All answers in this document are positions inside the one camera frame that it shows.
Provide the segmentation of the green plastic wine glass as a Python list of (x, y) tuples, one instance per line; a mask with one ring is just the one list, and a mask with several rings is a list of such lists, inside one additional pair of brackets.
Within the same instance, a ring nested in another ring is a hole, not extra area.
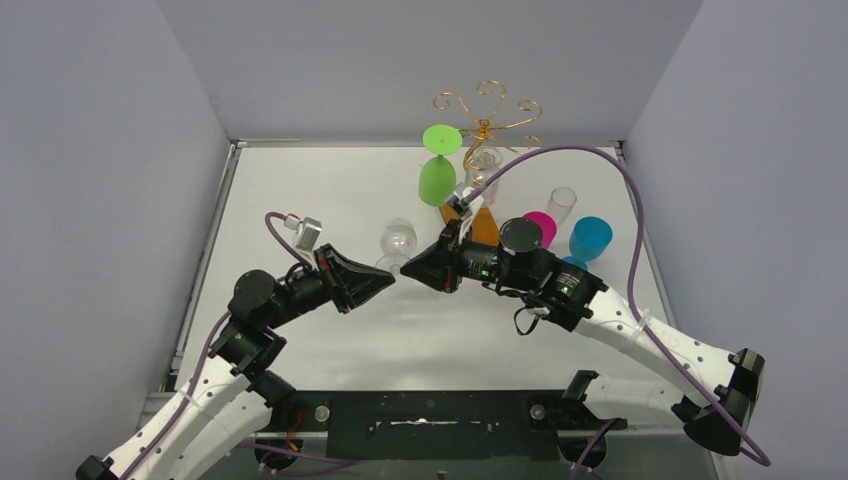
[(428, 206), (441, 207), (457, 183), (456, 171), (448, 156), (459, 151), (462, 135), (455, 127), (436, 124), (424, 131), (422, 142), (433, 157), (421, 169), (418, 196)]

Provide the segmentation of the clear round wine glass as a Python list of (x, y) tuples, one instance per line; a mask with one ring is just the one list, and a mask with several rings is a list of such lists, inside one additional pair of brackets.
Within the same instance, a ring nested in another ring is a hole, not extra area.
[(383, 230), (380, 247), (383, 256), (375, 267), (388, 271), (395, 276), (417, 251), (418, 238), (412, 223), (406, 219), (395, 218)]

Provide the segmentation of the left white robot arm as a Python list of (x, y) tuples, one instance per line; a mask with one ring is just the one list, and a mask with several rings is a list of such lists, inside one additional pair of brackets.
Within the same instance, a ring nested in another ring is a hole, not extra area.
[(346, 314), (395, 282), (329, 244), (313, 258), (315, 265), (297, 263), (282, 278), (243, 274), (189, 380), (124, 444), (85, 459), (76, 478), (197, 479), (289, 408), (296, 390), (270, 369), (286, 345), (275, 328), (327, 303)]

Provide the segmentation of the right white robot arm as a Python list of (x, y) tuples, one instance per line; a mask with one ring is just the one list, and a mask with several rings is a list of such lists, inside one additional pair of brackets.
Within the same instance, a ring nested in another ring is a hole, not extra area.
[(400, 273), (443, 293), (455, 292), (464, 279), (480, 281), (499, 296), (520, 299), (538, 319), (599, 341), (659, 376), (643, 384), (578, 372), (566, 396), (595, 418), (680, 426), (714, 453), (742, 453), (764, 357), (749, 348), (713, 347), (631, 309), (600, 278), (544, 249), (542, 238), (537, 223), (513, 218), (490, 246), (469, 240), (461, 221), (452, 220)]

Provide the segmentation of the clear patterned wine glass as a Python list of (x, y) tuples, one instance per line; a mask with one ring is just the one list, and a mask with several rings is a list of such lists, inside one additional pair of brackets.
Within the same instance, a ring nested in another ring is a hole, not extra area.
[(499, 149), (489, 146), (476, 148), (465, 168), (464, 185), (478, 188), (500, 169), (502, 162), (503, 155)]

